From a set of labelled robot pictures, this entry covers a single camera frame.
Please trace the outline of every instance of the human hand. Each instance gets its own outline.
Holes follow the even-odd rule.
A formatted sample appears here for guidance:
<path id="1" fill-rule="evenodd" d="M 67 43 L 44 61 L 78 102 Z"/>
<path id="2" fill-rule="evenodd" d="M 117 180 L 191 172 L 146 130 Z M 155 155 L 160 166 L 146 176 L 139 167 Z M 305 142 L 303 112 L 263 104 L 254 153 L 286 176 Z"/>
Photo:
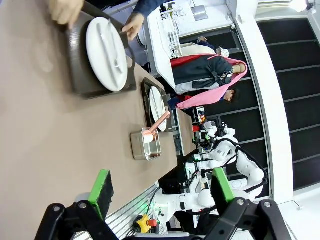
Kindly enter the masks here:
<path id="1" fill-rule="evenodd" d="M 199 41 L 203 41 L 203 42 L 206 42 L 206 41 L 207 41 L 207 39 L 206 39 L 204 36 L 201 36 L 201 37 L 199 37 L 198 39 L 199 39 Z"/>
<path id="2" fill-rule="evenodd" d="M 68 24 L 72 29 L 78 19 L 85 0 L 49 0 L 49 11 L 53 21 Z"/>
<path id="3" fill-rule="evenodd" d="M 132 41 L 139 33 L 145 17 L 141 13 L 132 13 L 125 26 L 122 28 L 122 32 L 126 32 L 129 41 Z"/>

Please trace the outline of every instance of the brown tray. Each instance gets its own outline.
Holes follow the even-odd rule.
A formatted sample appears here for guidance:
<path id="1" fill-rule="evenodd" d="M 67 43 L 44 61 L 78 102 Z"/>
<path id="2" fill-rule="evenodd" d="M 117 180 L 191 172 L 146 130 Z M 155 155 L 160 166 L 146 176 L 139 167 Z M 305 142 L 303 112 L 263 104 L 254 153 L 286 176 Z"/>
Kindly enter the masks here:
<path id="1" fill-rule="evenodd" d="M 121 23 L 112 19 L 98 8 L 87 2 L 84 3 L 84 7 L 72 30 L 66 31 L 66 36 L 68 39 L 69 65 L 74 92 L 85 99 L 91 99 L 110 94 L 135 91 L 137 89 L 137 83 L 134 74 L 136 60 L 132 49 L 129 47 L 126 33 L 120 33 L 120 37 L 124 47 L 131 53 L 133 63 L 132 66 L 128 68 L 128 77 L 124 88 L 118 92 L 109 91 L 96 77 L 87 55 L 86 33 L 90 21 L 97 17 L 110 19 L 111 23 L 119 32 L 121 32 L 123 27 Z"/>
<path id="2" fill-rule="evenodd" d="M 163 102 L 164 102 L 164 106 L 167 106 L 168 109 L 170 109 L 170 107 L 168 105 L 169 96 L 166 94 L 166 92 L 162 88 L 160 88 L 159 86 L 154 84 L 151 80 L 149 80 L 148 78 L 145 77 L 141 83 L 141 89 L 142 89 L 143 105 L 144 105 L 145 119 L 146 119 L 147 127 L 152 127 L 152 125 L 156 123 L 154 120 L 154 117 L 152 116 L 151 107 L 150 107 L 149 95 L 150 95 L 151 87 L 156 87 L 159 90 L 159 92 L 161 93 Z M 166 133 L 173 132 L 171 117 L 172 117 L 172 114 L 166 120 L 166 129 L 165 129 Z"/>

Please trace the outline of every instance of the brown table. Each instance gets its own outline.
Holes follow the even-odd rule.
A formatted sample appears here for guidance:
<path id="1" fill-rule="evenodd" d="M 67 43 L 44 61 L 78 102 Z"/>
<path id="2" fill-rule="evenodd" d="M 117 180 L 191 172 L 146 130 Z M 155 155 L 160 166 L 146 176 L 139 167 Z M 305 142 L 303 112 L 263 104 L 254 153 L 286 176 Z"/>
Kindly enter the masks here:
<path id="1" fill-rule="evenodd" d="M 182 154 L 187 156 L 192 151 L 196 150 L 196 145 L 192 143 L 192 139 L 194 138 L 194 130 L 192 124 L 192 118 L 185 114 L 180 109 L 176 110 L 176 117 L 178 120 L 178 128 L 180 134 L 180 141 L 182 147 Z"/>
<path id="2" fill-rule="evenodd" d="M 70 206 L 110 169 L 109 213 L 177 165 L 172 133 L 160 136 L 162 156 L 133 159 L 130 133 L 145 124 L 140 82 L 156 82 L 140 66 L 136 91 L 83 100 L 71 90 L 66 38 L 46 0 L 5 0 L 0 6 L 1 239 L 35 237 L 47 206 Z"/>

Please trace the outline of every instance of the wire basket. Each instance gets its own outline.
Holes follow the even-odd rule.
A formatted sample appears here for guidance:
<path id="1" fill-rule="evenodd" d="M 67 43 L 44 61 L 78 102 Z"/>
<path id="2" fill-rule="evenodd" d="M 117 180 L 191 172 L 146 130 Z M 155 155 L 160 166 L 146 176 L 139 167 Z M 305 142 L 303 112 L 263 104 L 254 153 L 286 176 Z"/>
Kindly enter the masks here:
<path id="1" fill-rule="evenodd" d="M 158 27 L 162 46 L 169 58 L 182 57 L 182 50 L 178 37 L 179 31 L 174 19 L 171 17 L 171 11 L 161 14 L 161 18 L 158 18 Z"/>

